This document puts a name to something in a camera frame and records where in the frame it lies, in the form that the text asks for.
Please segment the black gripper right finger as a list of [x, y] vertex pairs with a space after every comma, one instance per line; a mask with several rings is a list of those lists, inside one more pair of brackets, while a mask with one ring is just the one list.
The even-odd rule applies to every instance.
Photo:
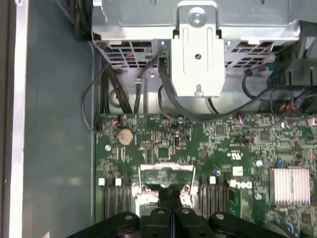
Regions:
[[173, 212], [179, 238], [291, 238], [290, 231], [277, 225], [268, 228], [256, 225], [225, 212], [205, 218], [190, 208]]

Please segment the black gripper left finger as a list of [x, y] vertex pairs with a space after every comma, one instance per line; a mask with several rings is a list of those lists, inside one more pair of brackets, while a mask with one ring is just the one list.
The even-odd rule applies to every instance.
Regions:
[[141, 217], [121, 212], [79, 232], [71, 238], [168, 238], [170, 237], [170, 191], [158, 191], [158, 207]]

